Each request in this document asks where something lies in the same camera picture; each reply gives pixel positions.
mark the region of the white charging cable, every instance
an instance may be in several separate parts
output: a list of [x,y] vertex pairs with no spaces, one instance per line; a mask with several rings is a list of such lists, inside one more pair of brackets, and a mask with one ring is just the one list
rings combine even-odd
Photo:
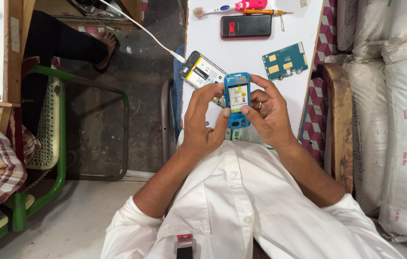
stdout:
[[166,51],[170,52],[170,54],[172,54],[177,60],[179,60],[180,62],[184,63],[186,62],[186,59],[180,55],[178,55],[177,53],[175,53],[173,50],[169,50],[168,48],[166,48],[164,45],[162,45],[162,43],[160,43],[159,40],[157,40],[157,38],[155,38],[154,35],[152,35],[152,33],[150,33],[148,30],[146,30],[145,27],[141,26],[139,23],[137,23],[135,20],[131,19],[128,15],[124,14],[121,10],[113,7],[110,3],[107,3],[104,0],[100,0],[101,2],[109,5],[111,8],[113,8],[114,10],[118,11],[119,13],[123,14],[125,17],[127,17],[128,19],[130,19],[132,22],[134,22],[136,25],[138,25],[140,28],[142,28],[143,30],[145,30],[147,33],[149,33],[149,35],[155,39],[155,41],[164,49],[166,49]]

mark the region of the white table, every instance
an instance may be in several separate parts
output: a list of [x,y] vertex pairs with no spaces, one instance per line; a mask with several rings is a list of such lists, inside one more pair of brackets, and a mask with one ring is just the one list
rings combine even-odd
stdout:
[[[192,51],[197,50],[226,73],[248,72],[267,78],[261,57],[270,52],[302,42],[309,69],[301,74],[293,74],[282,81],[272,81],[287,101],[291,129],[297,137],[305,107],[310,73],[312,72],[324,0],[307,0],[307,6],[304,8],[301,8],[299,0],[269,0],[266,9],[278,9],[285,12],[294,12],[294,14],[283,16],[285,32],[282,32],[280,17],[272,17],[271,37],[263,40],[224,41],[220,39],[219,21],[221,17],[225,15],[241,15],[241,12],[212,13],[204,15],[200,19],[192,14],[192,9],[196,7],[203,7],[205,10],[235,3],[234,0],[188,1],[189,15],[185,57],[188,58]],[[255,84],[251,85],[251,91],[259,88]],[[184,122],[184,115],[193,90],[192,86],[184,82],[182,122]],[[220,111],[219,106],[210,102],[206,112],[206,120],[209,122],[210,127],[214,127]]]

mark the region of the red and black phone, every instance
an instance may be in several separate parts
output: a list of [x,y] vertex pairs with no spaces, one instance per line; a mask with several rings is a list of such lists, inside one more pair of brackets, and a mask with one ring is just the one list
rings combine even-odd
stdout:
[[271,36],[272,15],[236,15],[221,17],[221,39],[266,39]]

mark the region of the bare foot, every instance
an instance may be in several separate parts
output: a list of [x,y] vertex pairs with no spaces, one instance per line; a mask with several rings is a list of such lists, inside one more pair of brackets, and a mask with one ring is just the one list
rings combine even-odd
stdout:
[[111,55],[115,50],[115,44],[117,42],[115,41],[114,34],[106,32],[104,30],[99,32],[99,36],[97,39],[108,45],[108,56],[105,59],[103,59],[103,61],[95,65],[98,69],[103,69],[108,65],[109,60],[111,59]]

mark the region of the circuit board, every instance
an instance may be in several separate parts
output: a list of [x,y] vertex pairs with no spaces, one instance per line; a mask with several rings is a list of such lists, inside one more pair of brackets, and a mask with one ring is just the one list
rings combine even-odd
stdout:
[[269,80],[289,77],[296,72],[301,74],[308,69],[302,42],[262,56]]

